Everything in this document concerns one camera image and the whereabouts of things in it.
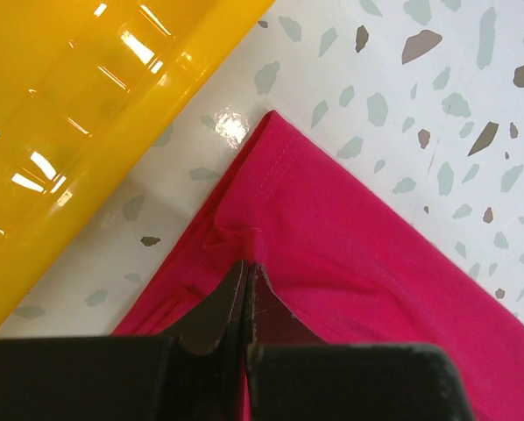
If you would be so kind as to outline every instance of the red fabric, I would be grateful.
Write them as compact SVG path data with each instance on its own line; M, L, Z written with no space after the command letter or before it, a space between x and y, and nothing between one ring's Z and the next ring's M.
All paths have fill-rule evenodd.
M524 420L524 326L275 112L115 334L169 326L239 259L328 342L437 344L478 419Z

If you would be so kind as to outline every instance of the terrazzo countertop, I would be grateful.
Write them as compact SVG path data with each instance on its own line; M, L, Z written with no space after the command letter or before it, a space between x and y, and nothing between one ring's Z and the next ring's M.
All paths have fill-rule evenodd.
M524 324L524 0L277 0L0 337L110 332L270 109Z

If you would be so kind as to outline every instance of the glossy yellow surface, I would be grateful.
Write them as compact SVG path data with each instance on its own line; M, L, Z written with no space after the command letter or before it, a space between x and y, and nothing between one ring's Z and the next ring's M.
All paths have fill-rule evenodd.
M0 1L0 324L272 2Z

